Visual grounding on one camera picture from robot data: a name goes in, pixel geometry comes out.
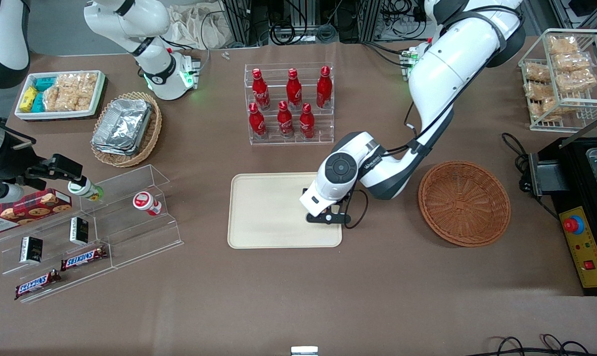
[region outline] bottle cap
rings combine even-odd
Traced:
[[[148,210],[153,206],[153,195],[147,191],[142,191],[134,196],[134,207],[140,210]]]

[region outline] table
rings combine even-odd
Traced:
[[[500,138],[513,133],[527,151],[538,151],[558,137],[527,128],[520,56],[482,72],[405,191],[393,201],[371,199],[366,218],[343,232],[341,245],[233,250],[226,242],[233,176],[316,171],[332,148],[251,147],[246,63],[332,61],[337,139],[366,130],[390,148],[412,133],[403,126],[411,97],[398,68],[361,45],[229,51],[230,61],[212,54],[199,90],[159,101],[165,122],[146,163],[171,180],[169,211],[185,244],[30,305],[14,302],[14,287],[0,277],[0,355],[260,356],[318,345],[324,356],[454,356],[495,350],[497,336],[541,347],[541,333],[597,352],[597,298],[579,297],[560,223],[518,189],[515,155]],[[81,69],[106,73],[106,102],[147,91],[129,55],[38,55],[31,71]],[[411,123],[419,124],[415,111]],[[126,171],[94,158],[93,120],[27,124],[10,117],[8,124],[36,136],[39,155],[59,152],[81,162],[93,181]],[[418,184],[447,160],[482,165],[506,188],[511,223],[495,244],[457,248],[423,220]]]

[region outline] snickers logo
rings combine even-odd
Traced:
[[[41,286],[43,284],[46,284],[47,283],[47,277],[48,277],[48,275],[42,275],[41,277],[39,277],[37,279],[34,279],[34,281],[30,281],[30,282],[27,282],[26,284],[22,284],[19,287],[19,291],[17,293],[18,294],[22,294],[22,293],[25,293],[25,292],[29,291],[32,288],[35,288],[35,287]]]
[[[71,266],[76,266],[77,264],[85,261],[89,261],[90,259],[94,258],[94,251],[85,252],[82,255],[78,255],[76,257],[72,257],[67,261],[66,268]]]

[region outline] snickers bar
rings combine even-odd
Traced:
[[[61,260],[61,271],[67,270],[78,265],[86,264],[88,262],[107,257],[107,251],[104,246],[94,248],[94,250],[81,253],[67,260]]]
[[[42,275],[37,279],[33,279],[30,282],[17,286],[15,288],[15,300],[17,300],[17,298],[21,297],[22,295],[31,293],[33,291],[36,291],[37,289],[48,286],[48,284],[52,284],[60,280],[61,275],[59,274],[59,272],[56,269],[52,269],[52,271],[46,273],[45,275]]]

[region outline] beige tray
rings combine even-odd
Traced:
[[[232,248],[336,247],[341,225],[305,221],[298,201],[316,173],[237,174],[230,190],[228,245]]]

